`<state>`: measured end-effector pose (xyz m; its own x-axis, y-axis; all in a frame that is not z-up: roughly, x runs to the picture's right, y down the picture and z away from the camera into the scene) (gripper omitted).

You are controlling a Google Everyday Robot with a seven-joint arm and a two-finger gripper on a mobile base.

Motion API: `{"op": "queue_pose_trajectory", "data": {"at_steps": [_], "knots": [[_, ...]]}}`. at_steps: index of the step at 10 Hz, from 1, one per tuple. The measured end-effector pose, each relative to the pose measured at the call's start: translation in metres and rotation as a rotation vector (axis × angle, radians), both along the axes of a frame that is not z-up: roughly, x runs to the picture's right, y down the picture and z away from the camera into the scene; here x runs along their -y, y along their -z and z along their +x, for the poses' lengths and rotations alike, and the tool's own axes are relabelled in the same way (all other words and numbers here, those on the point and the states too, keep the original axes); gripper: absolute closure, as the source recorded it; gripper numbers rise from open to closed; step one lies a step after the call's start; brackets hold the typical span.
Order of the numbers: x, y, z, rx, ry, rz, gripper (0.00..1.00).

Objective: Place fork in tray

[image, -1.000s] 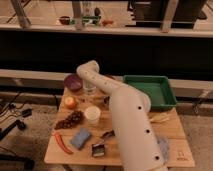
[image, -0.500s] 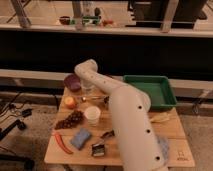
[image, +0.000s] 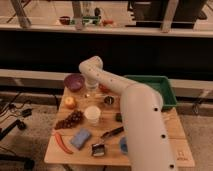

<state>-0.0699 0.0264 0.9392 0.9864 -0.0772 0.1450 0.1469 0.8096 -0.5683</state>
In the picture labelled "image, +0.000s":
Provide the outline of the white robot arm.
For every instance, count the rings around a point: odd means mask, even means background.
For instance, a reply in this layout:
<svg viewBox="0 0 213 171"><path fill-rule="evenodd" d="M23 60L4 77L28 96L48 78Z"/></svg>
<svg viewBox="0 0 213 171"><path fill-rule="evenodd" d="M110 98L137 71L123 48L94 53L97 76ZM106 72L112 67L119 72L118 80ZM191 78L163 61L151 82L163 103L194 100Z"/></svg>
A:
<svg viewBox="0 0 213 171"><path fill-rule="evenodd" d="M178 171L161 114L162 96L152 87L103 70L99 56L79 64L86 87L98 83L120 95L120 111L132 171Z"/></svg>

